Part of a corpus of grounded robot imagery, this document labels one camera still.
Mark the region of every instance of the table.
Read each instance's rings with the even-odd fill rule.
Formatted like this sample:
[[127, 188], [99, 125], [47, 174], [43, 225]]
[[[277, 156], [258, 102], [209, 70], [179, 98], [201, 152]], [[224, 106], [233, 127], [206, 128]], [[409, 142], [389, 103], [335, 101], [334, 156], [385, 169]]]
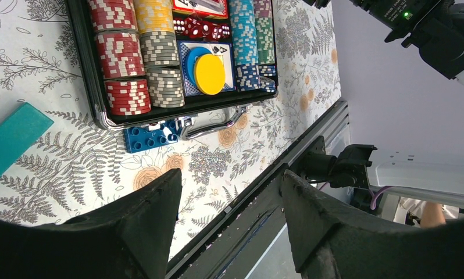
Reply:
[[64, 1], [0, 0], [0, 122], [21, 102], [55, 122], [0, 177], [0, 219], [60, 224], [179, 167], [175, 255], [340, 97], [331, 5], [274, 1], [274, 18], [277, 98], [219, 133], [129, 154], [121, 132], [92, 121]]

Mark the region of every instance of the black case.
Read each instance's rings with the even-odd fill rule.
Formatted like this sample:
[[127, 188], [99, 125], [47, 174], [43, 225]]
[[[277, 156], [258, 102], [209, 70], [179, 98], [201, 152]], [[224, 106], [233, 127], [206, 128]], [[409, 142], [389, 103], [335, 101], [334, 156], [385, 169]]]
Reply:
[[[102, 72], [100, 70], [98, 52], [95, 46], [95, 32], [93, 31], [91, 24], [90, 7], [86, 0], [66, 0], [66, 7], [74, 34], [74, 41], [78, 50], [83, 81], [88, 101], [90, 102], [90, 110], [96, 124], [104, 130], [121, 130], [132, 126], [157, 123], [162, 120], [195, 115], [197, 113], [207, 112], [210, 110], [264, 101], [265, 99], [274, 98], [277, 95], [277, 91], [265, 92], [260, 90], [221, 92], [214, 96], [201, 95], [186, 97], [185, 105], [181, 108], [166, 109], [152, 107], [152, 110], [149, 113], [145, 113], [143, 115], [128, 117], [114, 116], [106, 109], [108, 107], [108, 100], [105, 95], [105, 86], [103, 83]], [[180, 13], [173, 13], [173, 15], [174, 17], [180, 18], [187, 17], [187, 15]], [[206, 20], [215, 23], [227, 22], [230, 25], [230, 19]], [[189, 41], [190, 39], [177, 35], [177, 40]], [[220, 42], [228, 42], [231, 44], [232, 37], [229, 37], [227, 40], [221, 40]], [[269, 78], [273, 79], [278, 85], [277, 76]]]

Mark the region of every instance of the teal block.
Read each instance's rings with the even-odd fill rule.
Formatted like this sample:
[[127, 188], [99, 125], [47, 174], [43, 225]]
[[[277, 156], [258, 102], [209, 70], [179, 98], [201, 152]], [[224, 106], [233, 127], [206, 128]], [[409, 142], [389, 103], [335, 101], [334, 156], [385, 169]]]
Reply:
[[0, 176], [54, 123], [23, 103], [0, 124]]

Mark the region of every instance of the case handle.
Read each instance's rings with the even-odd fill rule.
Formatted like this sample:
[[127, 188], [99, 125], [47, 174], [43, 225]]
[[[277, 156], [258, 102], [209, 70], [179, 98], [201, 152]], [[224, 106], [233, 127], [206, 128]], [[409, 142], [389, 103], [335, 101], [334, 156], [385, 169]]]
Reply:
[[213, 124], [205, 127], [198, 128], [196, 130], [191, 130], [194, 125], [194, 118], [189, 117], [187, 119], [182, 120], [182, 130], [180, 133], [180, 137], [182, 140], [192, 140], [197, 137], [201, 137], [203, 135], [208, 135], [235, 125], [235, 123], [241, 118], [242, 114], [246, 113], [248, 110], [248, 105], [242, 106], [235, 106], [235, 113], [230, 117], [229, 120], [220, 123], [220, 124]]

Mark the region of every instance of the floral tablecloth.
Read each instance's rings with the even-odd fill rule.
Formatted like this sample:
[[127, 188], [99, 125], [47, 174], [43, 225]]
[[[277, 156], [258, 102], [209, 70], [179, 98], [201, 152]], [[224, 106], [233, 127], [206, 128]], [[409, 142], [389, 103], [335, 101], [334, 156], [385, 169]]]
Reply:
[[[59, 224], [179, 167], [175, 255], [340, 97], [331, 6], [274, 1], [274, 18], [277, 98], [227, 130], [129, 154], [121, 132], [92, 121], [64, 0], [0, 0], [0, 123], [21, 102], [55, 122], [0, 177], [0, 219]], [[225, 117], [215, 111], [199, 120]]]

